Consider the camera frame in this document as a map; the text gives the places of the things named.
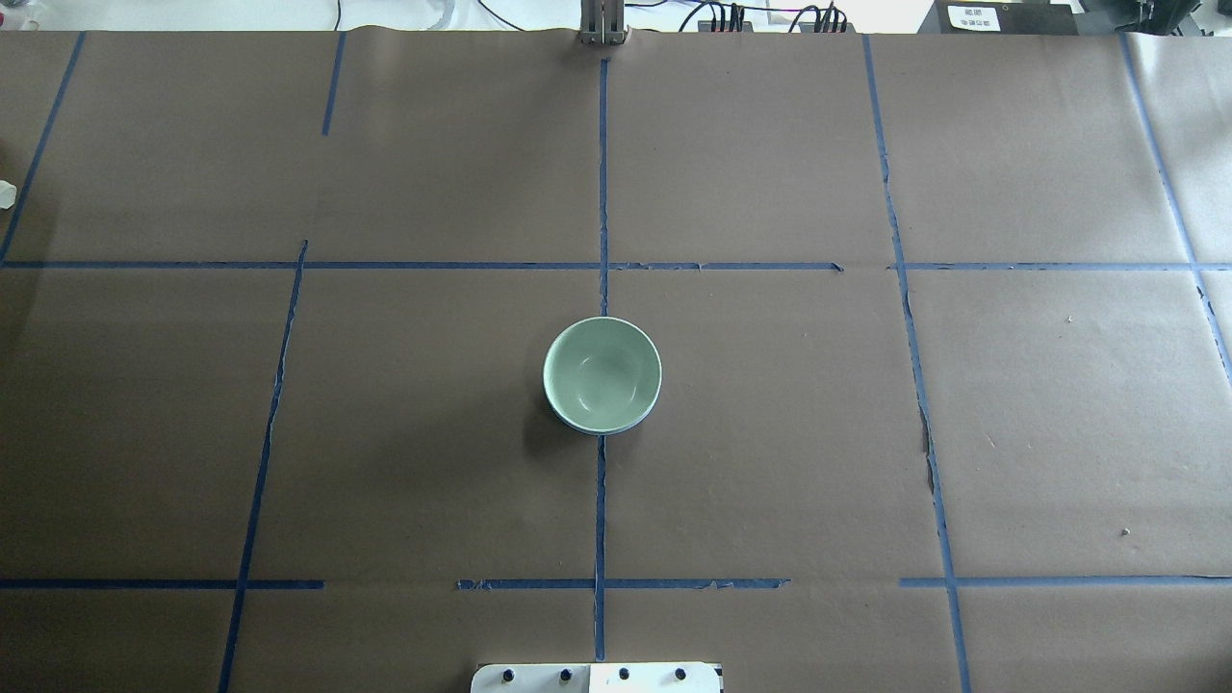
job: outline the label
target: label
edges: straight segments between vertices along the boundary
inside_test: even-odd
[[[997,7],[960,7],[950,5],[950,26],[967,31],[1000,31]]]

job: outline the bowl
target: bowl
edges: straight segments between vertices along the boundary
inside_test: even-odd
[[[590,435],[637,425],[659,398],[663,363],[633,323],[595,317],[567,327],[543,359],[543,391],[561,420]]]

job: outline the grid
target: grid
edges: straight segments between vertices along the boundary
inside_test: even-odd
[[[22,185],[17,203],[10,217],[10,223],[0,245],[0,266],[12,270],[21,269],[81,269],[81,270],[106,270],[106,269],[201,269],[201,270],[241,270],[241,269],[271,269],[294,273],[294,280],[287,307],[286,323],[274,377],[274,388],[270,401],[270,412],[266,422],[262,449],[260,454],[256,487],[254,490],[251,509],[248,518],[248,530],[244,541],[244,550],[237,578],[230,580],[75,580],[75,578],[4,578],[0,580],[0,588],[4,589],[212,589],[232,591],[234,593],[234,605],[232,610],[230,628],[225,644],[225,656],[223,670],[219,673],[218,689],[227,691],[229,687],[230,671],[235,646],[241,630],[241,617],[244,608],[244,596],[253,591],[303,591],[324,589],[324,581],[319,580],[291,580],[291,581],[259,581],[249,580],[251,567],[253,546],[256,539],[257,523],[261,509],[262,492],[271,448],[275,443],[274,429],[275,418],[282,395],[282,385],[286,376],[287,353],[291,342],[292,326],[296,317],[299,287],[306,274],[313,270],[347,270],[347,269],[384,269],[384,270],[584,270],[596,271],[599,276],[599,312],[607,314],[609,300],[609,273],[617,271],[674,271],[674,270],[793,270],[793,271],[833,271],[841,273],[844,268],[835,263],[675,263],[675,261],[648,261],[648,263],[614,263],[607,253],[607,75],[610,60],[604,58],[599,63],[600,92],[599,92],[599,148],[600,168],[599,176],[599,261],[598,263],[515,263],[515,261],[345,261],[324,260],[310,261],[307,259],[309,244],[304,242],[294,261],[5,261],[14,237],[17,233],[20,218],[26,205],[27,192],[36,182],[42,153],[48,138],[52,136],[57,113],[63,102],[67,90],[70,88],[73,72],[81,53],[86,35],[79,35],[73,49],[71,58],[64,70],[55,101],[48,115],[46,127],[38,142],[34,157],[31,162],[25,184]],[[877,95],[877,81],[872,47],[867,37],[862,37],[865,68],[869,80],[869,97],[871,100],[873,128],[878,148],[880,168],[883,182],[886,212],[892,233],[896,261],[887,270],[896,273],[902,302],[904,327],[910,350],[912,371],[914,376],[915,395],[920,416],[924,422],[926,435],[926,457],[933,481],[933,506],[935,522],[940,540],[940,554],[944,568],[941,577],[903,577],[899,586],[907,589],[945,589],[950,620],[954,636],[954,646],[957,656],[957,671],[960,687],[963,693],[972,691],[971,676],[968,671],[966,638],[962,628],[962,614],[960,607],[960,592],[975,588],[1015,588],[1015,587],[1092,587],[1092,586],[1178,586],[1178,584],[1232,584],[1232,577],[1227,576],[1186,576],[1186,575],[1090,575],[1090,576],[1014,576],[1014,577],[967,577],[955,572],[954,559],[950,547],[949,530],[946,524],[945,497],[942,493],[942,480],[938,466],[938,450],[933,434],[931,413],[929,408],[928,392],[924,381],[923,365],[920,360],[920,348],[917,337],[917,323],[910,306],[909,276],[920,271],[1189,271],[1194,279],[1194,286],[1199,295],[1201,308],[1206,316],[1211,338],[1220,354],[1225,375],[1232,383],[1232,361],[1228,358],[1227,344],[1216,319],[1215,310],[1202,277],[1204,271],[1226,271],[1232,269],[1232,263],[1199,263],[1196,260],[1189,231],[1173,191],[1172,181],[1164,166],[1163,157],[1156,142],[1152,123],[1147,115],[1138,88],[1138,75],[1135,72],[1126,38],[1121,37],[1121,51],[1125,59],[1125,69],[1129,72],[1133,88],[1133,100],[1137,115],[1146,132],[1151,146],[1151,154],[1158,166],[1161,184],[1164,187],[1169,210],[1177,226],[1178,234],[1185,250],[1185,263],[910,263],[903,250],[902,234],[894,200],[891,191],[891,166],[890,154],[886,147],[886,136],[881,116],[881,105]],[[322,134],[329,136],[333,107],[338,91],[338,83],[344,59],[346,33],[340,33],[338,49],[333,69],[333,78],[329,86],[329,97],[323,118]],[[525,589],[588,589],[594,592],[594,647],[595,660],[605,658],[605,594],[607,589],[699,589],[699,588],[734,588],[734,589],[776,589],[790,582],[788,577],[701,577],[701,578],[609,578],[606,576],[606,438],[599,437],[596,441],[596,515],[595,515],[595,556],[594,576],[561,580],[520,578],[520,577],[495,577],[484,580],[458,580],[460,591],[525,591]]]

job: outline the bowl rim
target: bowl rim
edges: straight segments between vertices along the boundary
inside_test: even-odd
[[[561,411],[561,407],[557,403],[556,397],[553,396],[552,388],[548,387],[548,382],[547,382],[547,379],[548,379],[548,365],[553,360],[552,355],[557,351],[557,349],[559,349],[561,340],[564,339],[565,334],[573,332],[579,326],[583,326],[583,324],[589,323],[589,322],[617,322],[617,323],[622,323],[622,324],[625,324],[627,327],[633,328],[633,332],[636,332],[639,335],[642,335],[642,339],[644,339],[646,343],[650,345],[650,353],[654,354],[654,363],[655,363],[655,365],[659,366],[659,377],[658,377],[658,380],[654,383],[654,396],[650,397],[650,402],[647,403],[646,408],[637,417],[634,417],[632,422],[630,422],[630,423],[627,423],[625,425],[618,425],[618,427],[615,427],[615,428],[589,428],[589,427],[582,425],[582,424],[572,420],[564,412]],[[633,428],[634,425],[642,423],[642,419],[644,419],[650,413],[650,409],[654,408],[654,404],[658,403],[658,401],[659,401],[659,392],[662,390],[663,390],[663,358],[659,355],[659,348],[654,345],[654,340],[650,339],[650,335],[647,334],[646,330],[643,330],[642,328],[637,327],[636,324],[633,324],[633,323],[631,323],[631,322],[628,322],[626,319],[621,319],[621,318],[617,318],[617,317],[614,317],[614,316],[591,316],[589,318],[583,318],[583,319],[580,319],[580,321],[570,324],[569,327],[562,329],[561,334],[557,334],[556,339],[552,340],[552,345],[547,348],[547,354],[545,354],[545,356],[543,356],[543,392],[545,392],[545,395],[547,395],[547,402],[548,402],[548,404],[552,406],[552,411],[556,412],[556,416],[561,420],[563,420],[570,428],[573,428],[575,430],[579,430],[582,433],[586,433],[589,435],[615,435],[617,433],[623,433],[623,432]]]

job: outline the blue tape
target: blue tape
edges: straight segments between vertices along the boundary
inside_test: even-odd
[[[17,202],[12,207],[12,216],[9,217],[9,229],[5,231],[4,242],[0,243],[0,266],[5,264],[5,258],[9,256],[9,248],[12,245],[12,238],[17,233],[17,224],[21,223],[21,212],[26,210],[26,199],[30,196],[30,189],[34,184],[34,174],[38,173],[38,164],[43,160],[43,152],[47,150],[47,141],[52,137],[52,126],[55,125],[55,116],[59,115],[60,105],[64,104],[64,94],[68,92],[69,80],[73,79],[73,70],[76,69],[76,62],[81,57],[81,46],[84,44],[85,32],[81,31],[78,32],[76,43],[73,44],[73,54],[69,55],[69,64],[65,65],[64,76],[60,78],[60,89],[55,92],[55,100],[52,101],[52,110],[47,113],[43,133],[38,137],[34,155],[30,159],[30,169],[26,170],[26,180],[21,184],[21,191],[17,192]]]
[[[604,612],[607,589],[607,437],[598,443],[595,470],[595,661],[606,657]]]
[[[1146,586],[1167,587],[1178,584],[1205,584],[1232,587],[1232,576],[1222,575],[1082,575],[1082,576],[1023,576],[1023,577],[960,577],[958,587],[1098,587]],[[904,577],[899,587],[908,589],[941,588],[945,580],[939,577]]]
[[[1159,170],[1159,180],[1163,182],[1168,207],[1172,210],[1172,217],[1177,222],[1177,229],[1180,232],[1180,242],[1185,248],[1185,259],[1189,260],[1190,269],[1194,271],[1194,282],[1198,286],[1198,295],[1202,302],[1202,311],[1206,313],[1206,323],[1210,326],[1211,335],[1215,338],[1215,349],[1220,354],[1220,361],[1223,363],[1223,376],[1227,379],[1228,385],[1232,385],[1232,358],[1228,356],[1223,330],[1220,329],[1220,321],[1215,317],[1215,307],[1211,306],[1211,293],[1206,290],[1206,280],[1202,279],[1202,273],[1198,266],[1198,256],[1194,253],[1194,243],[1189,237],[1189,227],[1185,226],[1185,217],[1180,213],[1180,205],[1177,202],[1172,178],[1168,175],[1168,168],[1163,163],[1159,142],[1156,139],[1154,127],[1151,125],[1151,117],[1147,115],[1146,101],[1142,100],[1138,72],[1133,67],[1133,57],[1130,54],[1130,41],[1125,33],[1120,33],[1117,37],[1121,41],[1121,55],[1125,58],[1125,69],[1130,74],[1130,90],[1133,94],[1133,105],[1138,110],[1138,120],[1142,121],[1142,129],[1146,132],[1147,142],[1151,144],[1151,155],[1154,157],[1156,168]]]
[[[599,263],[363,261],[318,260],[310,270],[596,270]]]
[[[967,645],[962,633],[962,614],[958,608],[958,586],[954,578],[954,557],[950,552],[950,530],[945,520],[945,498],[941,494],[941,475],[936,465],[936,446],[933,438],[933,420],[929,417],[928,391],[924,386],[924,371],[920,366],[919,340],[915,337],[915,318],[912,316],[910,290],[907,285],[907,260],[903,254],[903,242],[898,227],[898,212],[890,192],[890,153],[886,149],[886,129],[881,118],[881,100],[877,96],[877,74],[872,62],[872,44],[869,35],[862,35],[864,64],[869,75],[869,99],[872,104],[872,121],[877,134],[877,154],[881,160],[881,182],[886,196],[886,213],[893,232],[894,268],[898,274],[898,291],[903,305],[903,318],[907,321],[907,344],[912,355],[912,375],[915,380],[915,398],[919,403],[920,418],[924,420],[924,433],[928,439],[928,466],[933,480],[933,509],[936,515],[936,534],[941,543],[941,566],[945,571],[946,596],[950,602],[950,626],[954,630],[954,651],[958,663],[958,682],[962,693],[971,693],[971,672],[967,666]]]
[[[909,271],[1189,271],[1193,268],[1185,263],[907,263],[907,269]]]
[[[299,245],[299,259],[296,265],[296,279],[291,285],[291,301],[287,305],[287,322],[282,328],[282,345],[278,349],[278,367],[274,376],[274,392],[270,396],[270,417],[265,422],[265,438],[261,441],[261,462],[256,467],[256,486],[253,490],[253,507],[248,513],[248,533],[244,536],[244,552],[239,561],[239,578],[235,581],[235,601],[232,604],[232,620],[227,630],[227,649],[223,654],[222,672],[218,676],[218,693],[225,693],[230,686],[232,663],[235,658],[235,641],[239,639],[239,624],[244,613],[244,592],[248,589],[248,573],[253,566],[253,545],[256,543],[256,523],[261,515],[261,496],[265,493],[265,476],[270,469],[270,450],[274,445],[274,420],[282,401],[282,382],[287,371],[287,346],[291,343],[291,327],[296,322],[296,305],[299,302],[299,284],[304,276],[304,255],[308,242]]]
[[[701,578],[605,578],[605,589],[779,589],[788,584],[785,577],[701,577]],[[589,578],[557,580],[460,580],[463,592],[494,592],[501,589],[593,589]]]
[[[286,260],[12,260],[12,270],[293,270]],[[598,270],[600,263],[499,263],[483,260],[314,260],[308,270]],[[607,263],[610,270],[835,271],[835,263]],[[886,269],[896,269],[890,265]],[[907,263],[908,271],[1232,271],[1232,263]]]
[[[15,270],[293,270],[286,261],[145,261],[145,260],[18,260],[5,265]]]
[[[607,314],[607,58],[599,62],[599,314]]]
[[[460,580],[458,589],[463,592],[492,592],[498,589],[593,589],[595,581],[590,578],[563,580]]]
[[[324,589],[324,580],[250,580],[248,589]]]
[[[338,35],[338,51],[334,52],[334,74],[329,79],[329,99],[325,101],[325,120],[320,125],[320,134],[329,137],[329,126],[334,122],[334,100],[338,97],[338,76],[342,73],[342,49],[346,48],[346,32]]]
[[[324,589],[320,580],[254,580],[249,589]],[[235,589],[234,580],[9,578],[0,589]]]
[[[835,263],[610,263],[614,270],[824,270],[844,271]]]
[[[790,583],[785,577],[719,577],[681,580],[609,580],[609,589],[779,589]]]

